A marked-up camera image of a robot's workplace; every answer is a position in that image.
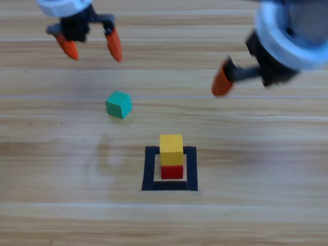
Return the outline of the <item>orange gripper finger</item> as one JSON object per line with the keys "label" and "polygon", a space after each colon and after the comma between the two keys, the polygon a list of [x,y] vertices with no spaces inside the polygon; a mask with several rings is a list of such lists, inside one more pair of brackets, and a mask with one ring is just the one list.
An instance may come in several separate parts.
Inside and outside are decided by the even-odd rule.
{"label": "orange gripper finger", "polygon": [[107,47],[109,49],[110,54],[117,62],[121,62],[122,61],[121,41],[116,29],[115,28],[113,30],[107,29],[105,32],[105,37],[107,39]]}
{"label": "orange gripper finger", "polygon": [[227,57],[218,69],[211,86],[211,91],[215,97],[225,96],[233,87],[233,83],[238,80],[241,69],[233,63],[231,57]]}
{"label": "orange gripper finger", "polygon": [[59,46],[62,48],[64,53],[73,60],[78,60],[79,55],[74,41],[67,41],[63,35],[55,36]]}

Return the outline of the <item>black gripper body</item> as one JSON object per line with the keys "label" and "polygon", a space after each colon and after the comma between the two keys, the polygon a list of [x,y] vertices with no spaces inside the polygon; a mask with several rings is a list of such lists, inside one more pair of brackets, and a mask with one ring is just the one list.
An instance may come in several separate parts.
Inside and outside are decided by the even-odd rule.
{"label": "black gripper body", "polygon": [[273,85],[288,83],[300,73],[300,70],[289,68],[274,58],[264,48],[256,31],[253,31],[250,34],[245,44],[250,55],[256,58],[258,66],[245,68],[241,73],[240,80],[261,77],[262,84],[265,87],[270,87]]}
{"label": "black gripper body", "polygon": [[102,24],[105,35],[112,34],[115,29],[115,15],[97,14],[92,4],[85,10],[69,17],[61,17],[60,22],[47,27],[46,32],[53,36],[63,35],[65,40],[85,42],[89,34],[89,24]]}

